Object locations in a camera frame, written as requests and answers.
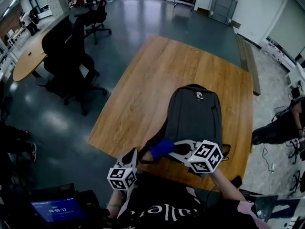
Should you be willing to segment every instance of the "blue object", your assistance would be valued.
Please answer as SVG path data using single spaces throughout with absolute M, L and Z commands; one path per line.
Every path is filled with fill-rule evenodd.
M 175 146 L 172 141 L 163 139 L 158 145 L 150 147 L 149 151 L 154 160 L 158 160 L 171 152 L 175 152 Z
M 31 204 L 46 222 L 58 222 L 87 217 L 74 198 L 31 202 Z

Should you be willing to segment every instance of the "round wooden table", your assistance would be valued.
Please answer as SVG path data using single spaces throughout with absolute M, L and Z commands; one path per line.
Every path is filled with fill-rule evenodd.
M 47 57 L 42 49 L 42 39 L 49 32 L 44 31 L 40 34 L 31 44 L 24 50 L 14 68 L 13 79 L 18 82 L 26 78 L 29 74 L 34 75 L 36 78 L 41 77 L 35 69 Z

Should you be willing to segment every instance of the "gray floor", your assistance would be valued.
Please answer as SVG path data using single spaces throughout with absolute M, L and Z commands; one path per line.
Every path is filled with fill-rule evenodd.
M 101 73 L 95 85 L 110 93 L 152 34 L 187 43 L 240 65 L 232 27 L 195 11 L 190 13 L 187 6 L 173 9 L 173 3 L 163 0 L 116 0 L 107 4 L 107 13 L 104 24 L 111 27 L 112 35 L 99 32 L 99 44 L 94 45 L 90 36 L 85 47 Z M 42 66 L 38 71 L 46 74 Z M 115 159 L 87 144 L 87 139 L 107 97 L 89 92 L 89 114 L 84 117 L 78 102 L 64 106 L 58 96 L 38 87 L 32 75 L 18 83 L 10 79 L 7 88 L 13 98 L 7 124 L 29 130 L 38 145 L 37 162 L 24 169 L 36 188 L 73 182 L 80 191 L 92 189 L 105 206 L 112 193 L 107 173 Z

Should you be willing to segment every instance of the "monitor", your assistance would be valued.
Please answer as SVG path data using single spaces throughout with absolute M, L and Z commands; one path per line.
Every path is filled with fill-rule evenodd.
M 11 37 L 14 34 L 13 29 L 10 29 L 8 33 L 6 33 L 8 37 Z
M 31 202 L 34 210 L 46 222 L 60 222 L 87 217 L 74 198 Z

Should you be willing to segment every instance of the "wooden table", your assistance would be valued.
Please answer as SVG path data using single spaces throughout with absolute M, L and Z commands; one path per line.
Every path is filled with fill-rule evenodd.
M 229 160 L 219 168 L 229 180 L 244 176 L 253 123 L 251 76 L 215 55 L 160 36 L 151 36 L 115 87 L 89 137 L 89 143 L 118 158 L 132 147 L 143 147 L 164 123 L 174 91 L 196 83 L 217 93 L 222 110 L 223 142 L 231 144 Z M 167 179 L 212 189 L 177 162 L 138 166 Z
M 26 78 L 29 74 L 33 74 L 36 78 L 40 75 L 35 69 L 47 57 L 42 49 L 41 41 L 49 31 L 40 34 L 31 44 L 24 50 L 13 72 L 14 81 L 18 82 Z

